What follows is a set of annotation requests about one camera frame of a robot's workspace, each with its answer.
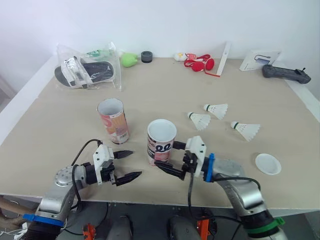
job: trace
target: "white saucer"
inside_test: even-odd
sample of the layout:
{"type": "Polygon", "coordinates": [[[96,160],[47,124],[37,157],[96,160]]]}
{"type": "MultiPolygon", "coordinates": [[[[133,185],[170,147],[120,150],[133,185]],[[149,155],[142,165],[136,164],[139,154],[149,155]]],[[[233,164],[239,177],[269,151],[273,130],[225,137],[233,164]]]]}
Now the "white saucer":
{"type": "Polygon", "coordinates": [[[281,172],[280,162],[272,155],[261,153],[255,158],[255,164],[264,174],[276,175],[281,172]]]}

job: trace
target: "paper cup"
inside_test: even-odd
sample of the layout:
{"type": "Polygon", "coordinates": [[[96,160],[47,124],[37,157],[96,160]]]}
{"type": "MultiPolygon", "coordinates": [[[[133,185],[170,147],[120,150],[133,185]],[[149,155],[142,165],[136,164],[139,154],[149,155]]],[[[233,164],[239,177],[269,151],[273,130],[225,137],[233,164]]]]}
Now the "paper cup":
{"type": "Polygon", "coordinates": [[[176,126],[169,120],[157,119],[150,122],[147,131],[149,163],[155,166],[155,160],[167,162],[177,135],[176,126]]]}
{"type": "Polygon", "coordinates": [[[97,111],[113,143],[123,144],[129,139],[128,125],[122,101],[116,98],[103,100],[99,103],[97,111]]]}

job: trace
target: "remote controller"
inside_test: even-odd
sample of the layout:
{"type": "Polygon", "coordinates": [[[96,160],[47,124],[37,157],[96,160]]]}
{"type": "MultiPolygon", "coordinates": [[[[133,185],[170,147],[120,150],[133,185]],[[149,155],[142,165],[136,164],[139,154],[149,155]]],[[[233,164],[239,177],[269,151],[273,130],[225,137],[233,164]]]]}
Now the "remote controller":
{"type": "Polygon", "coordinates": [[[311,78],[304,72],[305,69],[292,70],[267,64],[262,67],[262,74],[265,78],[286,78],[300,84],[307,84],[311,78]]]}

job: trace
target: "green pear toy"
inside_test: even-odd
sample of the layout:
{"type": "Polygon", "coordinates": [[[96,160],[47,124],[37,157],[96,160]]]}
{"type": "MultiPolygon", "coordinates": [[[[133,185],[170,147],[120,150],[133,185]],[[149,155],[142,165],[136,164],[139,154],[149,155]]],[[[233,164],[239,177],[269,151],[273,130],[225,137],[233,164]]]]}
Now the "green pear toy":
{"type": "Polygon", "coordinates": [[[125,52],[121,56],[121,64],[126,68],[132,67],[138,62],[137,58],[137,54],[125,52]]]}

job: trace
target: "table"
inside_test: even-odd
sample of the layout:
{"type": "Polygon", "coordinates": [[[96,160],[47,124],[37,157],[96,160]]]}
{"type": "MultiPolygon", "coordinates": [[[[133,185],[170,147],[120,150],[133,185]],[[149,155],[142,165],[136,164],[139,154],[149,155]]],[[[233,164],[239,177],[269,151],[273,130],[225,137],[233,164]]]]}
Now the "table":
{"type": "MultiPolygon", "coordinates": [[[[189,176],[185,181],[151,167],[147,161],[147,126],[165,118],[177,127],[177,141],[200,135],[207,153],[238,161],[247,176],[257,179],[269,208],[319,209],[319,123],[284,80],[262,77],[261,71],[241,72],[240,60],[228,60],[220,78],[186,69],[170,58],[155,58],[122,70],[123,92],[101,87],[70,89],[53,78],[32,103],[0,146],[0,194],[42,197],[56,172],[71,164],[82,145],[91,138],[104,140],[117,150],[134,154],[115,161],[121,176],[142,170],[130,184],[92,185],[81,191],[89,201],[186,205],[189,176]],[[106,98],[119,98],[130,130],[122,145],[107,140],[96,107],[106,98]],[[204,131],[196,131],[187,112],[205,113],[204,104],[228,103],[223,120],[212,116],[204,131]],[[258,123],[261,129],[251,142],[230,127],[231,121],[258,123]],[[258,153],[275,156],[282,165],[278,175],[260,172],[254,162],[258,153]]],[[[92,144],[79,163],[93,162],[92,144]]],[[[172,163],[182,165],[183,151],[175,150],[172,163]]],[[[192,204],[230,207],[218,184],[196,179],[192,204]]]]}

